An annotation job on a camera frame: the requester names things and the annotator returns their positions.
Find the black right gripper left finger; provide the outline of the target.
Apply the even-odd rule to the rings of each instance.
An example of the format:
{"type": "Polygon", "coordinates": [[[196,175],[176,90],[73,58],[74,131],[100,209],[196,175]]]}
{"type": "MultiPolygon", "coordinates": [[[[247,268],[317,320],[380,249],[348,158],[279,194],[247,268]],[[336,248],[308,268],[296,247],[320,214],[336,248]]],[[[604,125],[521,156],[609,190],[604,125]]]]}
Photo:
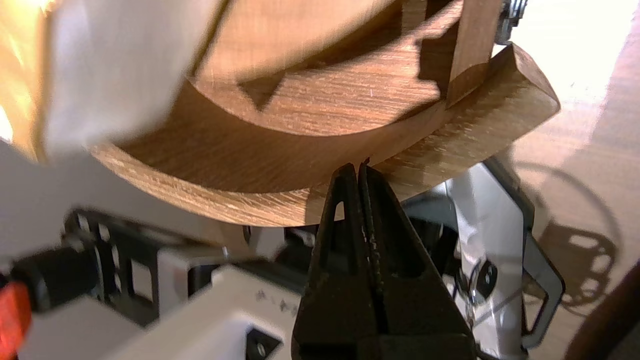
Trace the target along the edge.
{"type": "Polygon", "coordinates": [[[292,360],[383,360],[366,165],[334,171],[291,335],[292,360]]]}

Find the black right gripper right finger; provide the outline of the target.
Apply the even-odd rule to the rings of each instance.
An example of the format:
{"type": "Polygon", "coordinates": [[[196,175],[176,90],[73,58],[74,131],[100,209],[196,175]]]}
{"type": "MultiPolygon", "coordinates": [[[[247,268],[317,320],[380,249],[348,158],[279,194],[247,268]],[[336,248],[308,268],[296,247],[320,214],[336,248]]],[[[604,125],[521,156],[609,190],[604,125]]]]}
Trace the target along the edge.
{"type": "Polygon", "coordinates": [[[384,176],[359,166],[372,274],[375,360],[477,360],[470,329],[384,176]]]}

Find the curved wooden table drawer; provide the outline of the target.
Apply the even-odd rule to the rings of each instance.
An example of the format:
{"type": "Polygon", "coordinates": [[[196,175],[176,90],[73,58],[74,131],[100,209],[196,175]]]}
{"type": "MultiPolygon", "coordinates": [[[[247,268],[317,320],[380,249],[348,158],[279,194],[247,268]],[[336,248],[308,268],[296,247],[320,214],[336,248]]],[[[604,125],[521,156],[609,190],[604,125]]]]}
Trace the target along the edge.
{"type": "Polygon", "coordinates": [[[400,199],[501,152],[560,102],[530,55],[493,55],[502,0],[231,0],[166,123],[93,156],[234,224],[316,224],[368,161],[400,199]]]}

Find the white black robot base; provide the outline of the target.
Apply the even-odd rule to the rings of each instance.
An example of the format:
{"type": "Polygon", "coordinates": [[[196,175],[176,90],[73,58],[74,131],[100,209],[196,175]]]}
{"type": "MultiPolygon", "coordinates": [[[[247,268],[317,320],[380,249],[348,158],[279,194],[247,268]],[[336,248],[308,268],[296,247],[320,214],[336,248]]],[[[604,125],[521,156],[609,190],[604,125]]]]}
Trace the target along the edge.
{"type": "MultiPolygon", "coordinates": [[[[526,360],[565,281],[535,240],[533,206],[513,179],[490,158],[400,205],[473,335],[477,360],[526,360]]],[[[109,360],[292,360],[314,244],[300,273],[77,208],[59,246],[0,260],[0,289],[24,284],[32,316],[88,296],[148,328],[109,360]]]]}

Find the red emergency stop button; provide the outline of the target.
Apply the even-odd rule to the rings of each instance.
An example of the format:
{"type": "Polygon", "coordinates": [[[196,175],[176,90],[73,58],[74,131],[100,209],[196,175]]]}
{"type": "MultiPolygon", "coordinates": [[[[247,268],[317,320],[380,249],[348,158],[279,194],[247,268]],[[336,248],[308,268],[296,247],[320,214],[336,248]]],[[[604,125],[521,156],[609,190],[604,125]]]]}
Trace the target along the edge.
{"type": "Polygon", "coordinates": [[[32,324],[27,287],[9,282],[0,288],[0,360],[18,360],[18,352],[32,324]]]}

